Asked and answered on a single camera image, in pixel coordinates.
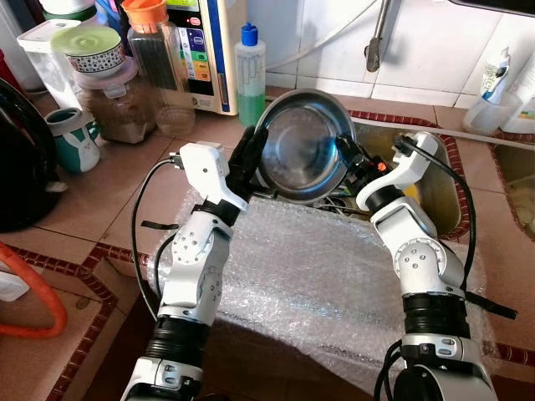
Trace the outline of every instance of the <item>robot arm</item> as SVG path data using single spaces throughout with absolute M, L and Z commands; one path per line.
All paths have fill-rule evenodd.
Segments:
M 431 134 L 419 132 L 412 141 L 428 153 L 436 152 Z M 343 149 L 346 163 L 358 160 L 347 157 L 351 154 L 347 141 L 339 140 L 337 145 Z M 380 178 L 370 160 L 352 167 L 374 177 L 362 184 L 357 204 L 372 212 L 370 221 L 389 249 L 400 279 L 405 312 L 400 356 L 405 369 L 396 379 L 394 400 L 497 400 L 466 323 L 463 265 L 437 239 L 433 222 L 418 203 L 401 192 L 423 176 L 430 161 L 414 151 L 398 151 L 394 160 L 398 166 Z M 369 171 L 362 171 L 363 165 Z M 377 400 L 381 387 L 382 380 L 375 388 Z
M 171 244 L 173 264 L 145 355 L 137 360 L 121 400 L 191 401 L 199 393 L 205 342 L 222 296 L 231 226 L 247 210 L 249 184 L 268 132 L 246 130 L 227 163 L 218 144 L 187 144 L 171 154 L 205 199 Z

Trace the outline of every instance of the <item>pipe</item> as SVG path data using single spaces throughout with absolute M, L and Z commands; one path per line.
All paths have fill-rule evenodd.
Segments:
M 18 257 L 15 252 L 1 242 L 0 261 L 5 263 L 13 273 L 22 278 L 35 291 L 37 296 L 52 313 L 54 319 L 53 326 L 45 328 L 0 324 L 0 335 L 20 338 L 51 338 L 61 334 L 67 326 L 67 311 L 47 282 L 27 262 Z

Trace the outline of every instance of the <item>mug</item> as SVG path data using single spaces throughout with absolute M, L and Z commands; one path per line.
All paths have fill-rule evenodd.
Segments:
M 91 119 L 87 122 L 82 110 L 70 107 L 55 110 L 44 118 L 52 131 L 58 163 L 70 173 L 84 173 L 97 165 L 99 147 L 94 139 L 99 127 Z

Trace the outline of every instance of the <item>white tile wall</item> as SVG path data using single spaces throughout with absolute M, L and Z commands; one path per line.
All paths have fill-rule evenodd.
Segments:
M 450 2 L 404 0 L 377 84 L 459 93 L 500 17 Z
M 330 94 L 369 98 L 374 85 L 363 82 L 341 81 L 339 79 L 302 77 L 299 75 L 297 89 L 302 88 L 316 88 Z
M 380 0 L 324 47 L 268 70 L 267 84 L 468 108 L 479 92 L 485 60 L 499 43 L 510 43 L 511 82 L 535 51 L 535 18 L 448 1 L 392 3 L 378 73 L 366 71 L 364 47 L 373 36 Z M 249 18 L 267 44 L 269 65 L 308 48 L 368 4 L 369 0 L 249 0 Z
M 301 49 L 344 26 L 368 4 L 355 0 L 304 0 Z M 364 47 L 374 34 L 379 8 L 380 2 L 376 2 L 331 43 L 299 60 L 298 74 L 362 82 L 366 71 Z
M 535 52 L 535 18 L 503 14 L 472 70 L 470 78 L 466 81 L 462 89 L 463 94 L 479 94 L 487 58 L 493 52 L 501 52 L 502 48 L 507 45 L 511 54 L 511 68 L 507 73 L 507 87 L 509 87 Z
M 404 88 L 401 86 L 375 84 L 371 97 L 372 99 L 451 107 L 459 97 L 459 94 L 443 92 L 440 90 Z
M 266 43 L 266 63 L 276 63 L 299 51 L 304 0 L 248 0 L 249 21 L 258 27 L 258 35 Z M 281 74 L 297 74 L 298 64 L 274 69 Z

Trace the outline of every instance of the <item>spray bottle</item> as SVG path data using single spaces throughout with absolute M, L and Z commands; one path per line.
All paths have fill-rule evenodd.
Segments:
M 266 107 L 266 44 L 258 40 L 258 29 L 242 27 L 242 42 L 234 47 L 240 122 L 256 125 Z

